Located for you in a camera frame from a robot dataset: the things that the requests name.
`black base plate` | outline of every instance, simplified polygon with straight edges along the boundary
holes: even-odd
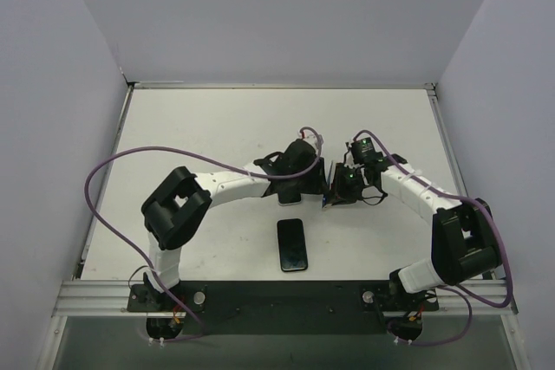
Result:
[[[365,303],[362,294],[375,294]],[[389,281],[190,281],[172,292],[199,314],[208,334],[382,334],[382,312],[416,310],[420,301],[399,305],[389,295]],[[202,305],[193,302],[203,292]],[[425,310],[437,310],[425,301]],[[129,312],[171,311],[156,303],[147,287],[132,287]],[[196,334],[198,325],[185,319],[183,333]]]

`bolt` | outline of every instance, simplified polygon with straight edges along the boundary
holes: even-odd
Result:
[[[193,296],[193,301],[197,305],[202,305],[203,303],[205,303],[205,299],[206,299],[206,295],[202,292],[197,292]]]
[[[372,303],[374,301],[374,294],[367,290],[362,294],[362,300],[364,303]]]

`white table surface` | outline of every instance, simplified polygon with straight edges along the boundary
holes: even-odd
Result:
[[[283,151],[302,126],[324,137],[326,171],[340,160],[345,141],[368,128],[393,153],[425,176],[455,191],[447,156],[425,90],[137,89],[118,151],[175,146],[242,166]],[[219,168],[169,153],[138,153],[116,161],[101,214],[147,250],[140,207],[176,166],[192,172]],[[279,267],[276,222],[301,218],[309,257],[306,271]],[[127,280],[144,261],[101,224],[93,224],[82,279]],[[251,198],[209,210],[184,246],[183,280],[387,279],[389,272],[429,256],[431,229],[393,197],[321,210],[304,196],[282,207],[276,196]]]

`white wall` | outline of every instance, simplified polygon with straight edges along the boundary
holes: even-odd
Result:
[[[82,0],[0,0],[0,367],[35,367],[126,85]]]
[[[438,88],[468,190],[508,246],[536,369],[555,363],[554,69],[554,0],[485,0]]]
[[[132,81],[422,85],[483,0],[85,0]]]

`smartphone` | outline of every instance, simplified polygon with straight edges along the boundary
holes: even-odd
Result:
[[[307,270],[309,259],[304,243],[303,222],[299,218],[279,220],[277,233],[281,270],[283,272]]]

